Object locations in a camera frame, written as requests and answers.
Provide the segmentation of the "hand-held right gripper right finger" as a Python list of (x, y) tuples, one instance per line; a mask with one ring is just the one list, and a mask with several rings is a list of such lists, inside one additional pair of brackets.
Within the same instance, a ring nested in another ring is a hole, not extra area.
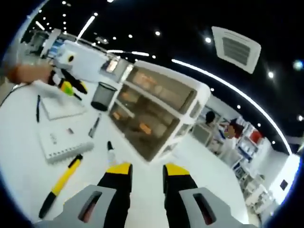
[(164, 208), (170, 228), (253, 228), (231, 214), (230, 206), (206, 188), (199, 188), (190, 173), (173, 163), (163, 166)]

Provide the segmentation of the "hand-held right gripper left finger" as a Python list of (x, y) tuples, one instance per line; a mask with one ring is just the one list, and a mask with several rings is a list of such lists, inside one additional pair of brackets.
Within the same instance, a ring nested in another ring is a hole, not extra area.
[(97, 185), (88, 185), (69, 198), (52, 220), (37, 228), (123, 228), (130, 208), (133, 166), (124, 162), (110, 167)]

